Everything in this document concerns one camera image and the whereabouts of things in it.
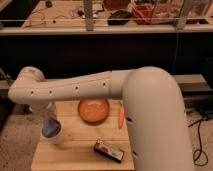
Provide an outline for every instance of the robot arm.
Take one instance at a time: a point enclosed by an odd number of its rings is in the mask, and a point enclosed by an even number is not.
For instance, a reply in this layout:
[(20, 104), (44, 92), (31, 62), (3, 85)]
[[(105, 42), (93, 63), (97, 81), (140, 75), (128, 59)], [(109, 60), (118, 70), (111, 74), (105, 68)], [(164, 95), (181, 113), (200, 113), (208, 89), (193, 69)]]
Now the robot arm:
[(112, 71), (45, 82), (41, 71), (24, 68), (9, 90), (32, 111), (49, 110), (56, 100), (123, 98), (137, 171), (194, 171), (181, 91), (162, 69)]

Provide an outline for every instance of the cable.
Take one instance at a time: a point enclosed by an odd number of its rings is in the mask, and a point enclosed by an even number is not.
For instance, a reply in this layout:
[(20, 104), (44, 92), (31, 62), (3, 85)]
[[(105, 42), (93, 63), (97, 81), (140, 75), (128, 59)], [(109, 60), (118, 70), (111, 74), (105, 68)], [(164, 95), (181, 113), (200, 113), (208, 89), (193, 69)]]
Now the cable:
[(68, 14), (70, 15), (71, 19), (79, 18), (81, 16), (78, 15), (78, 11), (83, 11), (83, 9), (83, 6), (77, 6), (75, 9), (70, 9)]
[(59, 18), (65, 18), (65, 19), (69, 19), (69, 17), (65, 16), (65, 15), (58, 15), (56, 17), (53, 18), (53, 23), (56, 23), (56, 19), (59, 19)]
[[(200, 135), (200, 127), (201, 127), (201, 123), (204, 121), (204, 118), (202, 117), (201, 119), (193, 122), (192, 124), (190, 124), (188, 127), (192, 127), (194, 125), (196, 125), (198, 123), (198, 127), (197, 127), (197, 133), (198, 133), (198, 140), (199, 140), (199, 148), (196, 149), (194, 152), (193, 152), (193, 160), (194, 160), (194, 164), (196, 166), (205, 166), (208, 164), (209, 162), (209, 159), (208, 159), (208, 155), (206, 154), (205, 151), (203, 151), (203, 145), (202, 145), (202, 139), (201, 139), (201, 135)], [(201, 155), (204, 155), (205, 158), (206, 158), (206, 161), (204, 163), (197, 163), (197, 161), (200, 159)]]
[[(41, 11), (41, 10), (37, 10), (37, 11), (35, 11), (35, 12), (33, 12), (30, 16), (29, 16), (29, 25), (27, 25), (27, 26), (25, 26), (25, 27), (34, 27), (34, 26), (40, 26), (40, 25), (45, 25), (46, 24), (46, 21), (45, 21), (45, 15), (44, 15), (44, 13), (42, 13), (42, 12), (39, 12), (39, 11)], [(41, 19), (39, 20), (39, 21), (42, 21), (41, 23), (38, 23), (38, 24), (32, 24), (32, 19), (30, 19), (30, 17), (33, 15), (33, 14), (40, 14), (41, 15)]]
[(46, 9), (47, 9), (47, 8), (41, 8), (41, 9), (39, 9), (39, 10), (33, 11), (33, 12), (31, 13), (31, 15), (34, 14), (34, 13), (37, 13), (37, 12), (44, 11), (44, 10), (46, 10)]

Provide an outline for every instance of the gray floor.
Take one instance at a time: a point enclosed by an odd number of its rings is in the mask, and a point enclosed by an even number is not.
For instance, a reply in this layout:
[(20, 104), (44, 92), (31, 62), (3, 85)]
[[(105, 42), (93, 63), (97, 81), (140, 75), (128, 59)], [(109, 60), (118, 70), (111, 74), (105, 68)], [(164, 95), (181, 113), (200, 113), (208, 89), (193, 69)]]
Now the gray floor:
[[(191, 123), (198, 118), (197, 113), (192, 113), (188, 115), (188, 122)], [(13, 114), (9, 117), (0, 134), (0, 171), (30, 171), (40, 137), (41, 123), (42, 118), (39, 115)], [(213, 171), (213, 121), (202, 124), (201, 134), (209, 164), (196, 167), (196, 171)], [(190, 128), (190, 136), (194, 149), (198, 145), (196, 126)]]

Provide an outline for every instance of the wooden table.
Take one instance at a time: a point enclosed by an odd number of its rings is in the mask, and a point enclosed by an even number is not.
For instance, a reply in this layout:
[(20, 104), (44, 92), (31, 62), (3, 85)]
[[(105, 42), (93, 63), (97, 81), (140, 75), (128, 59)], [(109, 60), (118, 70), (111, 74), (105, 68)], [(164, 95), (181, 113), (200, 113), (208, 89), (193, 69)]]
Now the wooden table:
[[(46, 8), (45, 1), (40, 1), (22, 27), (85, 27), (85, 21), (77, 15), (77, 10), (83, 10), (82, 0), (52, 1), (53, 6)], [(107, 27), (107, 18), (114, 11), (99, 12), (98, 19), (94, 20), (95, 26)], [(213, 5), (205, 19), (213, 24)], [(134, 21), (129, 21), (126, 26), (138, 26)]]
[[(91, 126), (78, 116), (77, 101), (57, 102), (57, 116), (63, 125), (62, 142), (53, 145), (41, 136), (34, 159), (33, 171), (85, 171), (125, 170), (133, 171), (126, 124), (118, 129), (119, 101), (110, 101), (110, 115), (102, 123)], [(125, 151), (122, 163), (116, 163), (93, 151), (100, 138)]]

